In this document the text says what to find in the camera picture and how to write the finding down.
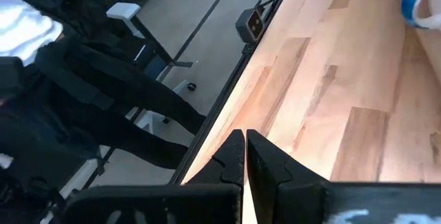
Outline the blue mug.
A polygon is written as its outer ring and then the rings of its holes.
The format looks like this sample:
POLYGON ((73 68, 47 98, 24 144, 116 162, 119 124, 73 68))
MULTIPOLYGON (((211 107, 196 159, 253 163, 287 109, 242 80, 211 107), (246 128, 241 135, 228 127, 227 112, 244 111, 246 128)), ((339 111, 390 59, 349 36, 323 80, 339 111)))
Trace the blue mug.
POLYGON ((401 12, 405 21, 415 28, 438 29, 441 28, 441 14, 432 15, 426 18, 418 16, 418 7, 422 0, 402 0, 401 12))

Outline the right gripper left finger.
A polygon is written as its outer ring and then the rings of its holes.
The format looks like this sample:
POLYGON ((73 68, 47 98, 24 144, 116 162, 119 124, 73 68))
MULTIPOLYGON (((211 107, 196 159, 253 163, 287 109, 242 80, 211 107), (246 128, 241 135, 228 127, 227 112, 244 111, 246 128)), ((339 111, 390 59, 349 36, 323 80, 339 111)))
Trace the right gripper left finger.
POLYGON ((79 192, 63 224, 241 224, 245 138, 234 130, 184 185, 118 185, 79 192))

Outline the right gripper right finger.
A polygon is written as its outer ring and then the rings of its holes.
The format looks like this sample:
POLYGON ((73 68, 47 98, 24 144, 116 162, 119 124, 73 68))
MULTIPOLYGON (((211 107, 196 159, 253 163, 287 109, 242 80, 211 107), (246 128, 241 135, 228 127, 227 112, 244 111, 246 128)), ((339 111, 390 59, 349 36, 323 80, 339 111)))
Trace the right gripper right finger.
POLYGON ((331 182, 255 130, 247 173, 258 224, 441 224, 441 184, 331 182))

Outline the person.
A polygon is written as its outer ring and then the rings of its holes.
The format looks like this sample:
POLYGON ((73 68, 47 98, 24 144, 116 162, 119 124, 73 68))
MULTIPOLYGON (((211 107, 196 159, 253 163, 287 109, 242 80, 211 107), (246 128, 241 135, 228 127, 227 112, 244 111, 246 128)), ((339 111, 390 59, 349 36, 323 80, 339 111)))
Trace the person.
POLYGON ((124 62, 120 52, 94 42, 95 21, 82 0, 0 0, 0 54, 41 68, 54 84, 50 105, 67 125, 86 131, 99 145, 176 169, 187 148, 142 130, 113 105, 162 114, 192 134, 205 117, 167 86, 124 62))

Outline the white chair base with casters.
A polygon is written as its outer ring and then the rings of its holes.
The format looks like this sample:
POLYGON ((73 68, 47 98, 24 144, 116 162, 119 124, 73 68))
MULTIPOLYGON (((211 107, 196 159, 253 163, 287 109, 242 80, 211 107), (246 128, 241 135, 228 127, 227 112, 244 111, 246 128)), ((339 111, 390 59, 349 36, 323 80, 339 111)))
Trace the white chair base with casters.
MULTIPOLYGON (((182 93, 186 90, 193 92, 196 89, 197 85, 195 83, 184 80, 180 82, 175 88, 172 88, 172 91, 178 95, 182 95, 182 93)), ((151 134, 154 134, 154 126, 157 123, 168 124, 170 122, 170 119, 166 116, 137 107, 132 108, 130 111, 127 111, 125 117, 139 128, 147 128, 147 131, 151 134)))

